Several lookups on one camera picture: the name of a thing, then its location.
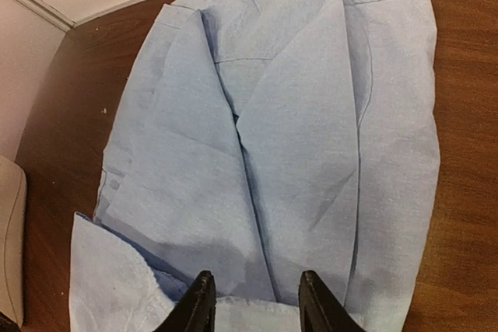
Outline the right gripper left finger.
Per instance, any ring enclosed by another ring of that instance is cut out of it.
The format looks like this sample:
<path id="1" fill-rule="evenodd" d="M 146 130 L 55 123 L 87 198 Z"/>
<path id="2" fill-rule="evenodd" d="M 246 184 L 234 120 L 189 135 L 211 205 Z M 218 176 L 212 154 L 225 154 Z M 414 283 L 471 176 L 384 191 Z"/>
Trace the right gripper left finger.
<path id="1" fill-rule="evenodd" d="M 210 271 L 201 271 L 155 332 L 214 331 L 215 314 L 216 283 Z"/>

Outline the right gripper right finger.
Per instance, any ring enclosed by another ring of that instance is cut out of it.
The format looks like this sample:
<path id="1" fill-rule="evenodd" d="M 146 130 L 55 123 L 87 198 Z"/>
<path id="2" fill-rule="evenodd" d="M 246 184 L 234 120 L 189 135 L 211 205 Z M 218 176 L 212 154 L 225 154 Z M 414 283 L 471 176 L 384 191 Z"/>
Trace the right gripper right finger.
<path id="1" fill-rule="evenodd" d="M 315 271 L 301 274 L 298 296 L 303 332 L 365 332 Z"/>

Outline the light blue long sleeve shirt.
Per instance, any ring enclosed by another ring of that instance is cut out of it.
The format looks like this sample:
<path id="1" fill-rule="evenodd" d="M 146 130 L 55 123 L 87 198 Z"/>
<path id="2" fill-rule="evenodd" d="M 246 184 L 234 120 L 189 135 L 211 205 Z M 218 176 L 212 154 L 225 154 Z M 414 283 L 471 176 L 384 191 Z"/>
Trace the light blue long sleeve shirt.
<path id="1" fill-rule="evenodd" d="M 433 212 L 431 0 L 176 0 L 132 67 L 92 218 L 76 213 L 73 331 L 152 331 L 211 271 L 218 331 L 297 331 L 317 272 L 400 331 Z"/>

